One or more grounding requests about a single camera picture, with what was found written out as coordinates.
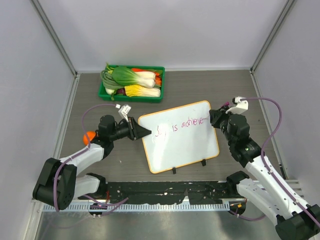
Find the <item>orange framed whiteboard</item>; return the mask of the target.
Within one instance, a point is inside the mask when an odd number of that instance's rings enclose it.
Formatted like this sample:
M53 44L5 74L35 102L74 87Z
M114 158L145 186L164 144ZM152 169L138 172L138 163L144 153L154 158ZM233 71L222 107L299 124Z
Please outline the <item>orange framed whiteboard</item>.
M138 118L138 124L151 131L142 138L151 173L177 169L219 155L210 109L210 103L203 100Z

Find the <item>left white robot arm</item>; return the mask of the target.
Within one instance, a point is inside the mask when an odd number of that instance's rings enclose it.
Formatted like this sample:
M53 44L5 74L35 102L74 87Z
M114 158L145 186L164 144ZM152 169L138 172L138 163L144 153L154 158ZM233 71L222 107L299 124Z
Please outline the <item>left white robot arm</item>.
M32 192L32 197L50 205L56 211L66 209L72 200L90 197L100 200L107 194L105 177L88 173L78 175L89 166L105 159L114 148L114 141L123 138L138 140L152 132L140 126L133 117L116 122L111 115L100 118L98 129L87 146L61 159L49 158L45 161Z

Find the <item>pink whiteboard marker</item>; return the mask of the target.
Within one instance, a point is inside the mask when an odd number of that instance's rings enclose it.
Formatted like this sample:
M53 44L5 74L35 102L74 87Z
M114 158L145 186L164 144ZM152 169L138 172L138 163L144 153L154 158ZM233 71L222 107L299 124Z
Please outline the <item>pink whiteboard marker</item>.
M210 109L209 110L209 119L212 121L214 118L216 118L220 113L225 113L226 110L229 109L230 103L227 101L224 103L220 108L218 109Z

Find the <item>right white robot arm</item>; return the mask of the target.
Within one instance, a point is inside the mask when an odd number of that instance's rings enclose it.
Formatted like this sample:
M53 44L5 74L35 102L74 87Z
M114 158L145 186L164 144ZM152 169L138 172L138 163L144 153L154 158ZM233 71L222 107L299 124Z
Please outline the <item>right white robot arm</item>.
M252 202L273 223L282 240L308 240L320 232L320 207L299 196L275 170L261 147L250 137L245 116L229 112L228 106L209 111L210 123L220 129L235 161L259 182L243 171L227 177L226 193L241 195Z

